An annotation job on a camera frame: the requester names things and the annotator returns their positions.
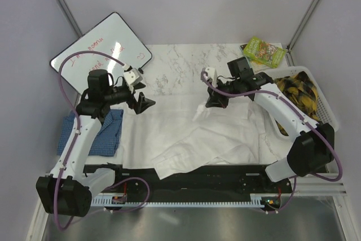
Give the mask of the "white long sleeve shirt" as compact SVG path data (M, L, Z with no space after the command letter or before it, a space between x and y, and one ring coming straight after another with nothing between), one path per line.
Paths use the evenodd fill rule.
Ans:
M160 179L204 165L274 162L263 110L250 99L208 108L204 95L152 96L141 114L124 110L117 161L125 169L154 169Z

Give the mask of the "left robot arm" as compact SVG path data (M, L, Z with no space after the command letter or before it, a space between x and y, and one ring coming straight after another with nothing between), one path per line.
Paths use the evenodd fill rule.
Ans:
M99 168L86 177L85 162L97 134L104 126L110 107L126 103L136 114L155 105L143 93L135 98L136 90L145 87L142 76L135 68L129 68L122 76L121 86L109 83L109 73L104 69L91 71L87 77L87 89L76 107L74 124L60 159L45 177L36 183L41 203L49 214L83 217L93 198L105 189L118 192L124 179L113 169Z

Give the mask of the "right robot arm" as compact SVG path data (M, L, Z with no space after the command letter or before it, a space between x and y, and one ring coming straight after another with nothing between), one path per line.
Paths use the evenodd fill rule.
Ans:
M334 129L329 123L319 123L297 108L265 72L254 73L245 57L227 64L231 79L222 82L215 68L201 72L201 80L208 86L206 107L226 108L230 98L248 97L265 109L284 130L293 144L287 156L265 169L258 178L259 188L272 192L279 181L317 175L316 171L339 159L334 151Z

